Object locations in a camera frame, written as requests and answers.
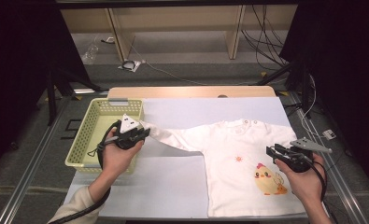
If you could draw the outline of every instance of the yellow basket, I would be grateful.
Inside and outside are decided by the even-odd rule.
[[[83,173],[100,173],[97,154],[89,156],[88,152],[96,149],[107,129],[123,114],[139,121],[143,119],[143,102],[138,99],[128,99],[125,105],[111,105],[107,98],[93,99],[85,117],[79,126],[73,145],[65,159],[65,165],[72,166]],[[135,157],[132,159],[127,173],[135,168]]]

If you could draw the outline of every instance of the baby shirt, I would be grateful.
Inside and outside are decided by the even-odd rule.
[[[171,147],[204,155],[209,217],[257,217],[305,211],[287,177],[265,153],[290,146],[291,127],[239,119],[190,129],[160,129],[140,121],[149,136]]]

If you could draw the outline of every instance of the chick print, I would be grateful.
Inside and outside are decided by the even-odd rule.
[[[287,193],[287,189],[283,186],[283,177],[278,173],[273,175],[273,172],[262,163],[258,163],[257,169],[254,172],[254,178],[257,187],[264,195]]]

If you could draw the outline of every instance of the white tabletop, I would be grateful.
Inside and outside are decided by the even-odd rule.
[[[144,99],[144,120],[161,128],[191,128],[218,121],[256,119],[290,126],[277,97]],[[76,172],[65,202],[96,175]],[[147,138],[137,154],[135,171],[114,183],[101,217],[120,219],[207,218],[207,187],[204,158]],[[246,217],[281,219],[306,217]]]

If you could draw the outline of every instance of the black controller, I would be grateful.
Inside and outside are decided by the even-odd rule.
[[[134,147],[138,141],[145,140],[146,137],[149,136],[149,129],[144,130],[144,128],[134,128],[126,133],[121,133],[121,125],[122,122],[119,120],[115,125],[115,127],[117,127],[117,131],[114,133],[114,136],[117,137],[114,142],[121,149],[127,150]]]
[[[309,163],[313,161],[312,151],[299,147],[285,148],[279,144],[275,144],[274,147],[266,147],[266,154],[274,159],[274,163],[275,159],[285,162],[296,173],[309,170]]]

